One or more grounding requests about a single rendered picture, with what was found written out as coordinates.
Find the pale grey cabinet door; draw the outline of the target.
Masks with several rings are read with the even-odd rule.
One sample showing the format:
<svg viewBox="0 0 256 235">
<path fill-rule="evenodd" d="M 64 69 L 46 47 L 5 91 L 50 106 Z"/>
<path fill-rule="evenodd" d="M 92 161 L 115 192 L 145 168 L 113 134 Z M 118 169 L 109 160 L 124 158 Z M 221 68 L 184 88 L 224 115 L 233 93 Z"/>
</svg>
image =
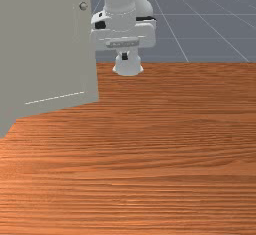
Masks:
<svg viewBox="0 0 256 235">
<path fill-rule="evenodd" d="M 99 99 L 90 0 L 0 0 L 1 101 L 17 118 Z"/>
</svg>

